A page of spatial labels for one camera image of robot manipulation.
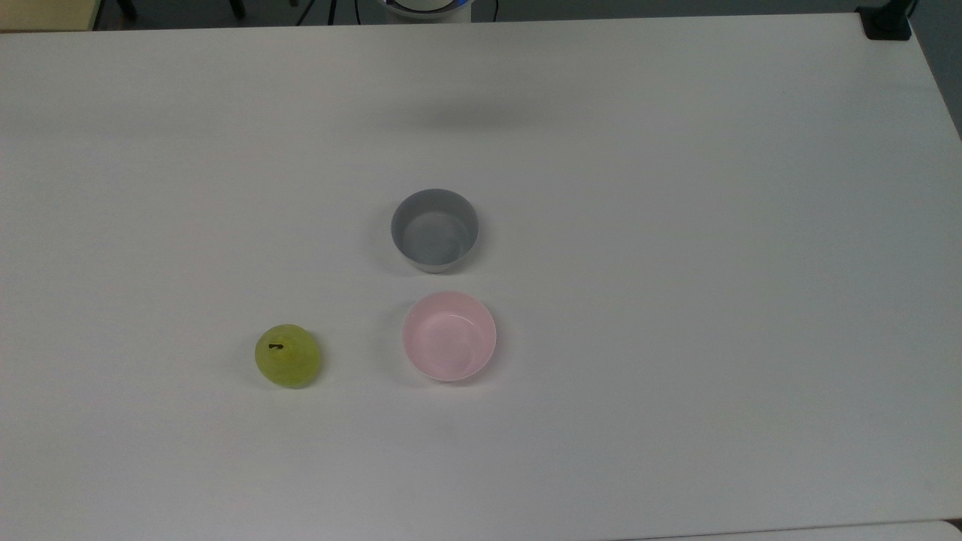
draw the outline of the table surface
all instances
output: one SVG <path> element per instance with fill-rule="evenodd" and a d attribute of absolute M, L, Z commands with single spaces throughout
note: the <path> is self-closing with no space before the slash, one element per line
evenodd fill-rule
<path fill-rule="evenodd" d="M 92 30 L 100 0 L 0 0 L 0 32 Z"/>
<path fill-rule="evenodd" d="M 0 37 L 0 537 L 962 516 L 962 143 L 854 14 Z M 394 251 L 409 193 L 474 259 Z M 400 347 L 439 290 L 492 364 Z M 284 322 L 326 367 L 277 388 Z"/>

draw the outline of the black table leg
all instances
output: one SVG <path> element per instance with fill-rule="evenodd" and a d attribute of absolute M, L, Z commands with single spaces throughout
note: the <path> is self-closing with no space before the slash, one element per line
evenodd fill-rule
<path fill-rule="evenodd" d="M 137 20 L 137 10 L 134 8 L 134 2 L 131 0 L 117 0 L 117 5 L 120 6 L 123 16 L 130 20 Z"/>
<path fill-rule="evenodd" d="M 231 0 L 231 9 L 234 10 L 234 16 L 238 19 L 243 19 L 247 15 L 247 10 L 243 6 L 243 0 Z"/>

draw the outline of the pink bowl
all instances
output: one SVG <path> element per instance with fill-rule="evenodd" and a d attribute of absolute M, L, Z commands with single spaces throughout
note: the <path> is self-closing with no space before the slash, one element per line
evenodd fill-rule
<path fill-rule="evenodd" d="M 415 303 L 404 319 L 401 339 L 418 370 L 439 381 L 456 381 L 488 364 L 497 331 L 481 301 L 445 291 Z"/>

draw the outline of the white object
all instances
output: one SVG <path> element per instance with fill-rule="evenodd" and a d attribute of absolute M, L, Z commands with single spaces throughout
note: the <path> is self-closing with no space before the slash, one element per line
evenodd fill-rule
<path fill-rule="evenodd" d="M 914 40 L 855 14 L 14 35 L 0 73 L 0 538 L 962 515 L 962 143 Z M 453 275 L 389 234 L 434 187 L 482 221 Z M 439 290 L 497 321 L 467 386 L 398 340 Z M 324 349 L 308 389 L 254 364 L 281 322 Z"/>
<path fill-rule="evenodd" d="M 388 11 L 388 22 L 470 23 L 474 0 L 378 0 Z"/>

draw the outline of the gray bowl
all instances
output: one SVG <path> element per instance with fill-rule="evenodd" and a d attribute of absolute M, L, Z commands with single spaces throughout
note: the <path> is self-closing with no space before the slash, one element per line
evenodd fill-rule
<path fill-rule="evenodd" d="M 462 262 L 478 239 L 474 207 L 455 192 L 424 190 L 409 196 L 391 220 L 394 245 L 424 272 L 448 271 Z"/>

